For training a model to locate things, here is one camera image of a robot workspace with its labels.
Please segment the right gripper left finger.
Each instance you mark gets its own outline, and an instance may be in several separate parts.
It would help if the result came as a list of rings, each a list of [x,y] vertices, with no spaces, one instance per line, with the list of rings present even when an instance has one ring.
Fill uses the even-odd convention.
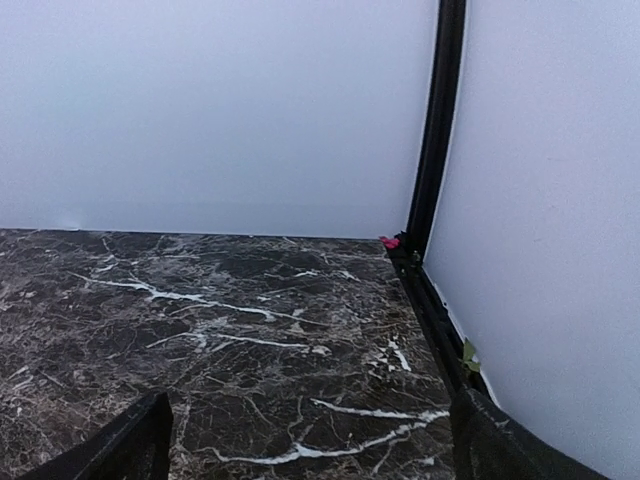
[[[169,476],[173,413],[168,394],[153,391],[93,437],[22,475],[36,479],[163,479]]]

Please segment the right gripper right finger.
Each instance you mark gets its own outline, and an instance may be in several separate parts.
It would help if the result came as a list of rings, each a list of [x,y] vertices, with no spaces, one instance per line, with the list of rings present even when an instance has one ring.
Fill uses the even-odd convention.
[[[604,476],[546,444],[480,392],[464,388],[451,403],[458,479],[570,480]]]

